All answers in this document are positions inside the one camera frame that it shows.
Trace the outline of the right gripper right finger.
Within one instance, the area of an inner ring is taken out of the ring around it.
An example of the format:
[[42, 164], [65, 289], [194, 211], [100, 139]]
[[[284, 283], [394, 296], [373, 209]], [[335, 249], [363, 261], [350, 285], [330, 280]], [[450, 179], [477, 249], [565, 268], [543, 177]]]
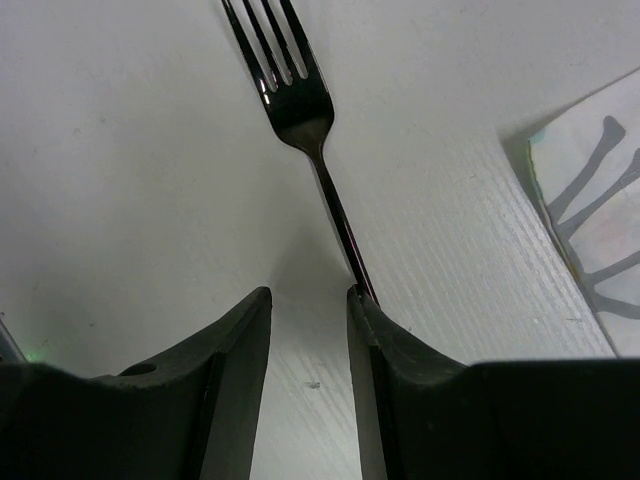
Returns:
[[461, 364], [347, 294], [366, 479], [635, 479], [635, 359]]

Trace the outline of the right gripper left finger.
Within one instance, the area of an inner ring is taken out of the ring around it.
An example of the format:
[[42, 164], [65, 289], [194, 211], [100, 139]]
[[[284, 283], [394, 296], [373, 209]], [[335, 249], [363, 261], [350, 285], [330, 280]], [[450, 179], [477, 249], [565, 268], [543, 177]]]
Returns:
[[268, 363], [272, 295], [117, 375], [1, 367], [5, 479], [246, 479]]

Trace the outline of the patterned white cloth napkin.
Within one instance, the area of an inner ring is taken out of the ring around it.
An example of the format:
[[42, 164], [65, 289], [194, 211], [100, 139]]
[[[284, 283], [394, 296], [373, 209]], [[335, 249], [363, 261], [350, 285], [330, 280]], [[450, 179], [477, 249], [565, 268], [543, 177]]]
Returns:
[[534, 198], [614, 352], [639, 354], [639, 73], [572, 106], [527, 142]]

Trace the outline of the black fork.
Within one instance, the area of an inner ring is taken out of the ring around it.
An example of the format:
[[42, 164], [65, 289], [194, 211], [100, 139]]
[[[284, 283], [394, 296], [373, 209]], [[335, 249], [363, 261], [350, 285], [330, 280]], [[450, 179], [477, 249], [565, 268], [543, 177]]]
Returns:
[[261, 67], [232, 3], [224, 1], [222, 6], [271, 127], [283, 143], [309, 158], [356, 284], [372, 300], [376, 300], [356, 237], [324, 159], [324, 144], [335, 120], [334, 105], [292, 3], [280, 3], [291, 30], [291, 40], [285, 38], [270, 3], [262, 3], [283, 63], [278, 62], [251, 3], [243, 3], [260, 50], [266, 58], [266, 68]]

